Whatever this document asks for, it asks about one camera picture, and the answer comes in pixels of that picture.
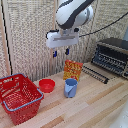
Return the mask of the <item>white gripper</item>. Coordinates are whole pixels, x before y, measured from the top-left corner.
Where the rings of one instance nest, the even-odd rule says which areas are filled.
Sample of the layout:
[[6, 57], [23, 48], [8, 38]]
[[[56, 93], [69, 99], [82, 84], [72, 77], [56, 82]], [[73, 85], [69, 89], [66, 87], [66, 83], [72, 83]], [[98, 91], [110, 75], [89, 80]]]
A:
[[[49, 48], [56, 48], [61, 46], [70, 46], [78, 43], [79, 29], [67, 30], [50, 30], [46, 34], [46, 46]], [[65, 55], [69, 55], [70, 48], [66, 48]], [[57, 50], [53, 49], [53, 58], [57, 57]]]

